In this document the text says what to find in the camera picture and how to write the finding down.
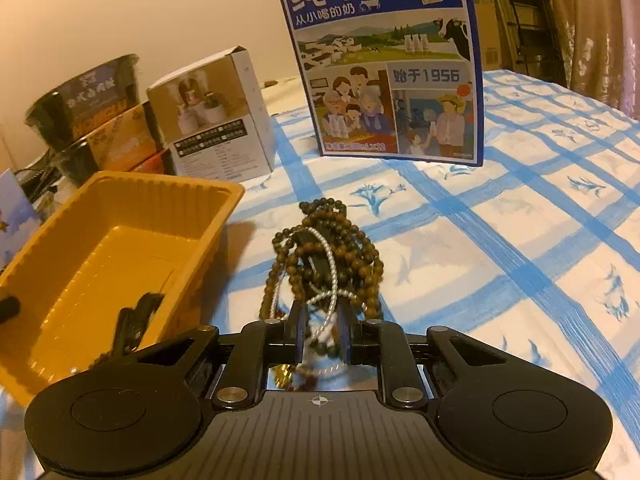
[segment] red balloon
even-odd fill
[[[466,97],[471,94],[471,88],[469,85],[459,85],[458,86],[458,97]]]

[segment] black circular cover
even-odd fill
[[[41,460],[87,476],[151,468],[187,446],[199,425],[198,401],[184,383],[149,364],[60,381],[36,396],[24,419]]]
[[[612,430],[603,400],[546,370],[513,372],[483,366],[464,374],[438,407],[445,439],[468,462],[508,476],[563,477],[593,468]]]

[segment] gold charm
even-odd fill
[[[293,382],[293,372],[296,370],[292,365],[280,365],[273,367],[275,371],[274,382],[281,390],[286,390]]]

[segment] silver screw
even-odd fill
[[[218,392],[218,399],[222,402],[240,402],[241,400],[245,400],[248,395],[244,388],[229,386],[228,388],[222,388]]]
[[[402,402],[403,404],[418,402],[418,400],[424,397],[424,395],[418,388],[411,388],[410,386],[396,388],[391,395],[395,400],[397,400],[398,402]]]

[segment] blue and white checkered tablecloth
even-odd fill
[[[299,223],[298,202],[340,199],[385,263],[386,319],[450,326],[597,391],[614,413],[598,471],[637,480],[640,124],[507,71],[484,74],[484,103],[482,168],[321,158],[307,107],[275,116],[276,169],[245,183],[223,235],[212,323],[255,320],[273,234]],[[370,384],[368,370],[344,370],[319,387]],[[6,394],[0,422],[0,477],[31,480],[39,466]]]

